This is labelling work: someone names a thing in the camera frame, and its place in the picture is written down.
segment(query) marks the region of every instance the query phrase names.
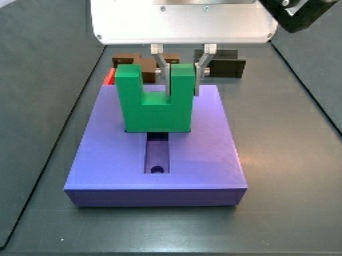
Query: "hole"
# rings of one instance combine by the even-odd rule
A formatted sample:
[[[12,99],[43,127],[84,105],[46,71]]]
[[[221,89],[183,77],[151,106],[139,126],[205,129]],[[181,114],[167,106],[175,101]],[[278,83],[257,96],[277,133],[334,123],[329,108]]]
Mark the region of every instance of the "hole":
[[[165,168],[157,165],[151,168],[151,173],[165,173]]]

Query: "purple base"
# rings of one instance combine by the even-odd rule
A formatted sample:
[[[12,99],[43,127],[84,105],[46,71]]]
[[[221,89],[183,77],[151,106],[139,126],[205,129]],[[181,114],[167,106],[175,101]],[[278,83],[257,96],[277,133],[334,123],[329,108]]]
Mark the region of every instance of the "purple base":
[[[247,190],[217,86],[194,100],[191,133],[170,133],[170,173],[145,173],[146,134],[126,133],[103,86],[64,186],[84,207],[237,205]]]

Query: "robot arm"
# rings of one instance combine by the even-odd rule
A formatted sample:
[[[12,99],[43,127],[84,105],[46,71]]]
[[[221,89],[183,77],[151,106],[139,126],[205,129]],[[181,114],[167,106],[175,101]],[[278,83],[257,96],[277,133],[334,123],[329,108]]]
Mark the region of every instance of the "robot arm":
[[[290,32],[306,29],[338,0],[261,0],[280,25]]]

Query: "table surface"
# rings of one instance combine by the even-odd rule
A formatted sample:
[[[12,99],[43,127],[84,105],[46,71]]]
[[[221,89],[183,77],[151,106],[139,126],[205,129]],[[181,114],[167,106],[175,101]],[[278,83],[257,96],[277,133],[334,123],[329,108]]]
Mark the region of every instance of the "table surface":
[[[237,207],[79,209],[63,192],[115,52],[89,81],[4,255],[342,252],[342,141],[270,44],[245,45],[242,79],[219,86],[249,191]],[[193,61],[193,46],[166,48]]]

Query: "green block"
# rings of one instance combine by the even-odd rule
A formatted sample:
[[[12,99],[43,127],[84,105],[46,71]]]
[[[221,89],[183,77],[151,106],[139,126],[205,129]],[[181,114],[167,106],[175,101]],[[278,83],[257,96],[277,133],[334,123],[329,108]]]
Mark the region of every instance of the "green block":
[[[115,81],[127,132],[191,131],[193,64],[171,65],[171,96],[166,92],[145,91],[141,65],[119,65]]]

